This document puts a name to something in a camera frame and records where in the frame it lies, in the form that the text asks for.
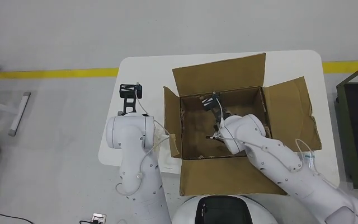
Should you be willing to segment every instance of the cardboard flap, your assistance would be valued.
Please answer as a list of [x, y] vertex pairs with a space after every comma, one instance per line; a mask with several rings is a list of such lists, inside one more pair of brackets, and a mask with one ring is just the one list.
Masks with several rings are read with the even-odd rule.
[[173, 69], [180, 96], [263, 85], [266, 54]]
[[164, 86], [164, 127], [171, 133], [170, 153], [174, 158], [181, 157], [180, 100], [168, 87]]
[[180, 195], [286, 193], [259, 170], [248, 158], [182, 160]]
[[322, 148], [304, 77], [263, 89], [272, 138], [298, 152], [295, 139], [304, 141], [312, 150]]

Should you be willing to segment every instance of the yellow floor line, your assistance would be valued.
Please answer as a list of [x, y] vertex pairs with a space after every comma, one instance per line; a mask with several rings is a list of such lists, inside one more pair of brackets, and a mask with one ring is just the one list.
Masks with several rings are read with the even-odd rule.
[[76, 69], [54, 71], [0, 72], [4, 78], [99, 78], [117, 77], [118, 68]]
[[358, 61], [351, 62], [323, 62], [323, 73], [355, 73], [358, 71]]
[[[358, 71], [358, 61], [323, 62], [323, 73], [354, 73]], [[116, 77], [118, 68], [75, 69], [54, 71], [0, 72], [0, 79], [11, 78], [101, 78]]]

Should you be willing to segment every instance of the white table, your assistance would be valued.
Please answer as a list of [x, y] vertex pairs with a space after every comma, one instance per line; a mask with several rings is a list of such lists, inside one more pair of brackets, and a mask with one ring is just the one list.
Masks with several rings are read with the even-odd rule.
[[[261, 52], [126, 58], [121, 62], [119, 67], [119, 74], [107, 119], [115, 116], [117, 111], [122, 110], [123, 99], [119, 97], [119, 86], [121, 83], [132, 84], [140, 82], [143, 86], [143, 99], [141, 103], [150, 115], [163, 123], [163, 86], [169, 87], [177, 94], [172, 74], [173, 68], [240, 58], [257, 53]], [[338, 186], [340, 177], [338, 174], [321, 57], [311, 50], [266, 52], [264, 86], [272, 86], [301, 76], [305, 77], [307, 83], [313, 116], [317, 122], [317, 129], [322, 142], [323, 149], [315, 152], [317, 169], [329, 181]], [[107, 146], [105, 131], [103, 132], [98, 158], [105, 165], [121, 165], [122, 152]], [[181, 160], [170, 157], [168, 143], [162, 144], [159, 153], [159, 165], [161, 172], [180, 173]]]

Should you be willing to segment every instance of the open cardboard box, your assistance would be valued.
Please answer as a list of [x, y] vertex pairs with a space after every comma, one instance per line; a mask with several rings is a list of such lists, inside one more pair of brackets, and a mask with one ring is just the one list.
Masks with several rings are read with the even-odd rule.
[[205, 138], [214, 133], [215, 118], [201, 97], [220, 93], [232, 114], [254, 114], [266, 137], [297, 151], [295, 139], [312, 150], [321, 142], [312, 117], [304, 77], [263, 87], [266, 54], [173, 69], [179, 96], [164, 87], [164, 119], [172, 133], [171, 155], [182, 158], [180, 194], [285, 194], [252, 166], [244, 152], [232, 155], [224, 143]]

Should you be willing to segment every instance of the gray floor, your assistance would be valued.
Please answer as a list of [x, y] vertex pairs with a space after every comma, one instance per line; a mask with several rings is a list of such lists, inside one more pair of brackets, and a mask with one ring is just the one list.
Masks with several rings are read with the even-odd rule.
[[[337, 138], [335, 85], [346, 74], [325, 75], [342, 186], [347, 189]], [[12, 115], [0, 113], [0, 213], [26, 217], [36, 224], [77, 223], [93, 212], [116, 224], [129, 216], [125, 200], [114, 191], [117, 167], [97, 154], [115, 78], [1, 80], [0, 103], [17, 105], [32, 95], [15, 137], [7, 135]], [[178, 176], [165, 175], [171, 215], [185, 199], [178, 196]], [[297, 202], [254, 195], [280, 223], [314, 223]], [[0, 223], [21, 223], [0, 217]]]
[[126, 57], [316, 50], [358, 58], [357, 0], [0, 1], [0, 67], [118, 67]]

